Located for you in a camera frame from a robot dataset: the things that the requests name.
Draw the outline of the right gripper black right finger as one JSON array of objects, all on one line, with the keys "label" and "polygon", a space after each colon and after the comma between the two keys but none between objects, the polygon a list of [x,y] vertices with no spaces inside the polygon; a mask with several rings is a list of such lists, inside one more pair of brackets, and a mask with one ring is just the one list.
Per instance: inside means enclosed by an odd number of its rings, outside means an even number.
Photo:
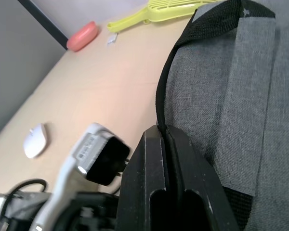
[{"label": "right gripper black right finger", "polygon": [[167,136],[183,184],[182,230],[237,231],[236,218],[213,167],[181,129],[169,126]]}]

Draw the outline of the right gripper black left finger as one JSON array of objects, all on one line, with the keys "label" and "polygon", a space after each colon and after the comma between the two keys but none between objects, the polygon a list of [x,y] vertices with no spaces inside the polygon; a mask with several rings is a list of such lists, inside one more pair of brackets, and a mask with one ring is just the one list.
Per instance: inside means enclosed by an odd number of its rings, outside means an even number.
[{"label": "right gripper black left finger", "polygon": [[157,126],[143,132],[121,180],[117,231],[169,229],[169,177]]}]

